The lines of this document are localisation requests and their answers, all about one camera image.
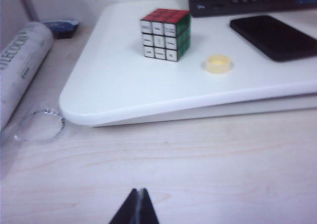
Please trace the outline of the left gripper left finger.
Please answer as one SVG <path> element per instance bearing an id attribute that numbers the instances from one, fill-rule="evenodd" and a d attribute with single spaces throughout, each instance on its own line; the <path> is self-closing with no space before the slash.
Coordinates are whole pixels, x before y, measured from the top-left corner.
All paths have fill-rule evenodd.
<path id="1" fill-rule="evenodd" d="M 110 224 L 134 224 L 138 201 L 137 189 L 132 189 L 118 211 L 115 213 Z"/>

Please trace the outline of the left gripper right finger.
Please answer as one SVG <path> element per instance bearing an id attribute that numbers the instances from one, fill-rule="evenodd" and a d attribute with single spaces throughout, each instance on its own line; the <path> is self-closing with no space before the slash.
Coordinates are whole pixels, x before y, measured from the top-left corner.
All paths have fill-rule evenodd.
<path id="1" fill-rule="evenodd" d="M 159 224 L 155 209 L 147 189 L 138 191 L 137 223 L 138 224 Z"/>

